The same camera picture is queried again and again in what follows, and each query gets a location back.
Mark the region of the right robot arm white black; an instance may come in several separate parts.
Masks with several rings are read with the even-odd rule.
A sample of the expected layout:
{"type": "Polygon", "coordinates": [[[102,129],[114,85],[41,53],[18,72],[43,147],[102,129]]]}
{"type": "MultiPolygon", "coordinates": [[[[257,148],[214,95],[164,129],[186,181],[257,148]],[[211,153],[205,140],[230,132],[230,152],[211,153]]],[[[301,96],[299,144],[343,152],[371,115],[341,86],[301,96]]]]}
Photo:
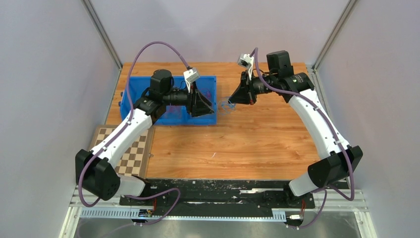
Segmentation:
{"type": "Polygon", "coordinates": [[[246,70],[229,101],[253,105],[258,95],[277,93],[298,114],[313,139],[320,160],[288,183],[283,192],[284,203],[295,207],[302,202],[303,195],[325,187],[336,189],[332,184],[344,178],[349,179],[351,190],[345,198],[353,200],[354,171],[363,156],[360,146],[352,146],[334,126],[309,76],[294,72],[287,51],[269,53],[266,59],[268,72],[259,68],[257,49],[239,56],[237,63],[246,70]]]}

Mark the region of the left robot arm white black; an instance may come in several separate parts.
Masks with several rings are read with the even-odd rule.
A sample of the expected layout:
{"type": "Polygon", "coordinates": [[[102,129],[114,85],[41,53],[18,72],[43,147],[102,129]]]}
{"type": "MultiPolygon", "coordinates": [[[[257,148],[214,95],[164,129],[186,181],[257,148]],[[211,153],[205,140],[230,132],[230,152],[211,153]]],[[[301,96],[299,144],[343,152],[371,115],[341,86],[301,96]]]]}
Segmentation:
{"type": "Polygon", "coordinates": [[[152,193],[146,181],[136,176],[123,176],[115,171],[119,160],[139,136],[152,127],[166,112],[167,106],[184,106],[192,117],[213,114],[212,103],[197,88],[200,75],[196,68],[184,73],[186,86],[174,87],[169,70],[158,69],[150,77],[150,85],[133,104],[131,112],[100,144],[75,157],[76,182],[79,192],[86,190],[101,200],[115,195],[132,196],[139,205],[150,202],[152,193]]]}

